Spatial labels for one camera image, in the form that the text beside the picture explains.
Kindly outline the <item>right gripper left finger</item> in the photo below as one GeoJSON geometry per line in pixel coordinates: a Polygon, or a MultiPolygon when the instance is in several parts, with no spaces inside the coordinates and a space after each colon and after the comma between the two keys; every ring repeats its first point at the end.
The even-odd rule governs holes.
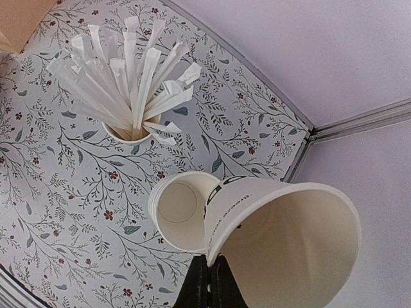
{"type": "Polygon", "coordinates": [[[173,308],[206,308],[208,273],[205,255],[193,257],[173,308]]]}

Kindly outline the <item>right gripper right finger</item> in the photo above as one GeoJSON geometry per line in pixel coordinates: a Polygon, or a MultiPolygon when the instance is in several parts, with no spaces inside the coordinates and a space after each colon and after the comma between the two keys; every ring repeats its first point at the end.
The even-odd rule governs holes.
{"type": "Polygon", "coordinates": [[[210,307],[246,307],[227,259],[219,255],[211,267],[210,307]]]}

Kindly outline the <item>white paper coffee cup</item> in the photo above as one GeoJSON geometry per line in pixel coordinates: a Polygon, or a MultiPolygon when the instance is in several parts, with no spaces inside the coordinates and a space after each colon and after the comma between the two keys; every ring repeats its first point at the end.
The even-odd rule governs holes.
{"type": "Polygon", "coordinates": [[[362,241],[352,201],[324,184],[222,180],[204,214],[207,261],[223,255],[249,307],[325,307],[362,241]]]}

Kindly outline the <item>brown paper bag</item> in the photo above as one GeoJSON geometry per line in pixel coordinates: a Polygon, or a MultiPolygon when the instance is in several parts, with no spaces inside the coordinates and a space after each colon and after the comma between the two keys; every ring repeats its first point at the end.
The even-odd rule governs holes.
{"type": "Polygon", "coordinates": [[[1,50],[19,54],[56,0],[1,0],[1,50]]]}

